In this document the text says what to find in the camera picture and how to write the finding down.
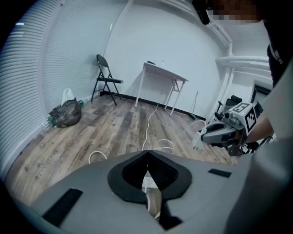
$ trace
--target plastic bag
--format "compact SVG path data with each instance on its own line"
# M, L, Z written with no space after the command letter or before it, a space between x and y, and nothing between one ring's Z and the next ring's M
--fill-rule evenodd
M74 100L68 100L63 105L54 108L49 115L55 119L56 126L66 128L80 121L81 106L74 98Z
M74 99L74 95L73 95L71 89L70 88L64 89L61 105L63 105L66 101L73 100L73 99Z

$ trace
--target white pipe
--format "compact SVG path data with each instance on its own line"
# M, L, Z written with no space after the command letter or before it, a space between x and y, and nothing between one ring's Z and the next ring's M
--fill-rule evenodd
M228 47L228 56L233 56L233 43L229 44Z
M227 38L229 44L233 43L231 37L227 34L225 29L220 24L216 24L216 25L217 25L217 28L219 29L219 31Z
M227 83L228 83L228 80L229 80L229 77L230 77L229 76L230 73L231 73L231 68L227 67L224 82L223 82L223 85L222 85L222 88L221 88L221 91L220 91L220 94L219 94L219 97L218 97L218 101L222 100L223 94L225 93L226 86L227 86Z
M221 103L223 103L223 108L224 108L224 103L226 103L226 100L228 99L227 95L230 91L233 79L234 79L234 73L235 73L235 68L232 68L229 79L228 79L228 84L227 84L227 88L222 96L222 100L220 101Z
M269 63L262 62L252 62L252 61L231 61L231 62L221 62L220 66L228 66L235 68L250 68L250 69L258 69L266 72L270 71Z
M122 15L122 12L123 12L124 9L126 8L127 4L130 5L131 3L130 3L130 2L125 3L125 5L124 5L124 7L122 8L122 10L120 11L120 13L119 13L117 19L116 19L115 22L114 22L113 24L111 24L111 26L110 26L110 29L109 29L109 35L108 35L107 41L106 41L105 46L104 46L103 56L105 56L106 48L107 48L108 42L109 42L109 40L110 40L110 37L111 37L111 35L112 35L112 31L113 31L113 29L114 29L114 27L115 27L115 25L116 25L118 19L119 19L120 16Z
M253 85L250 86L250 95L249 95L249 98L248 98L248 100L247 100L248 103L251 102L251 99L252 99L252 96L253 96L254 90L255 90L255 80L253 81Z
M228 48L229 47L229 43L225 40L225 38L222 36L222 34L220 34L220 32L215 29L214 25L212 27L210 27L210 29L212 29L212 31L218 36L218 38L224 43L224 45Z
M212 27L215 24L215 22L210 21L210 23L207 25L207 27Z
M272 83L271 74L270 74L270 76L264 76L264 75L258 75L258 74L255 74L255 73L247 72L247 71L239 71L239 70L237 70L236 72L237 73L242 73L242 74L245 74L245 75L254 75L254 76L259 77L260 79L267 80L268 83Z
M221 57L216 59L216 62L219 62L219 63L231 62L231 61L251 61L251 62L268 63L269 58L261 57L261 56L228 56L228 57Z

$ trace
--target black folding chair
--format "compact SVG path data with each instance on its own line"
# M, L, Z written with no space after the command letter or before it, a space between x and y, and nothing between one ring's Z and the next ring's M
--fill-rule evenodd
M112 77L112 75L111 75L111 72L110 72L110 68L109 68L109 66L108 66L108 63L107 63L106 59L105 59L102 55L100 55L100 54L97 55L97 61L98 61L98 65L99 65L99 68L100 68L100 74L99 74L99 76L97 77L97 82L96 82L95 88L93 89L92 99L93 99L93 95L95 94L95 92L99 92L99 91L101 91L101 90L104 91L104 90L105 90L105 87L107 86L107 88L108 88L108 90L109 90L109 93L110 93L110 95L111 95L111 97L112 97L112 99L113 99L115 105L117 105L117 103L115 102L114 96L115 96L116 94L118 94L118 96L119 96L120 99L121 99L121 97L120 97L120 94L119 94L119 92L118 92L118 89L117 89L115 83L117 83L117 84L123 84L123 81L122 81L122 80L116 80L116 79L113 79L113 77ZM108 76L107 78L105 78L105 76L104 76L104 73L103 73L103 71L102 71L102 67L106 67L106 68L108 68L108 70L109 70L109 76ZM98 81L104 81L104 82L105 82L104 88L102 88L102 89L100 89L100 90L96 90L96 87L97 87ZM117 93L115 93L114 95L112 94L111 90L109 89L109 86L108 86L107 82L110 82L110 83L113 83L113 84L114 84Z

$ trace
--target white cable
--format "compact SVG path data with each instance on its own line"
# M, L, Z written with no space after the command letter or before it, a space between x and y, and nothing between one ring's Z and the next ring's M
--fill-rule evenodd
M175 147L174 147L172 141L170 141L170 140L168 140L168 139L161 139L161 140L158 140L158 141L155 143L154 148L156 148L156 145L157 145L160 141L168 141L168 142L170 142L171 145L173 146L173 151L175 151Z
M161 211L155 216L155 219L161 215Z
M205 124L205 128L206 128L206 122L204 122L203 120L197 120L197 121L194 121L192 124L190 124L182 133L180 133L178 136L180 136L181 134L183 134L183 133L185 133L186 132L186 130L188 129L188 128L190 128L193 124L195 124L196 122L203 122L204 124Z
M171 149L172 153L174 153L174 149L171 147L160 147L160 148L155 148L154 150L160 150L160 149Z
M154 112L150 115L149 119L147 120L147 129L146 129L146 140L145 142L143 143L142 145L142 150L144 149L145 147L145 143L147 142L147 131L148 131L148 128L150 127L150 119L152 117L152 115L157 111L157 108L154 110Z
M151 209L151 200L149 198L149 196L146 194L146 198L147 198L147 211L150 212Z
M104 156L105 159L108 159L107 156L102 151L93 151L91 152L90 156L88 156L88 163L91 164L91 157L94 153L100 153Z

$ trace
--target white table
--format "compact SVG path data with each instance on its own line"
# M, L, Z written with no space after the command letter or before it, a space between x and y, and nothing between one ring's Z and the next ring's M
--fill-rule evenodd
M160 67L158 67L156 65L149 64L149 63L144 63L143 64L143 72L142 72L142 76L141 76L141 83L139 85L139 89L138 89L138 93L137 93L137 97L136 97L135 107L137 107L139 95L141 93L142 82L143 82L143 79L144 79L146 73L147 74L156 74L156 75L158 75L158 77L167 78L172 82L173 86L172 86L172 89L171 89L171 91L169 93L168 100L167 100L167 103L165 105L165 110L166 110L166 108L168 106L168 103L169 103L169 100L171 98L171 95L172 95L173 91L178 92L178 95L177 95L176 101L174 103L173 109L172 109L172 111L170 113L170 116L171 116L173 114L174 109L175 109L176 103L177 103L177 101L178 101L178 99L180 97L180 94L181 94L181 91L183 89L183 86L184 86L185 82L187 82L189 80L187 80L187 79L185 79L185 78L183 78L183 77L181 77L181 76L179 76L177 74L174 74L173 72L170 72L168 70L160 68ZM180 89L178 87L178 81L182 82L182 86L181 86Z

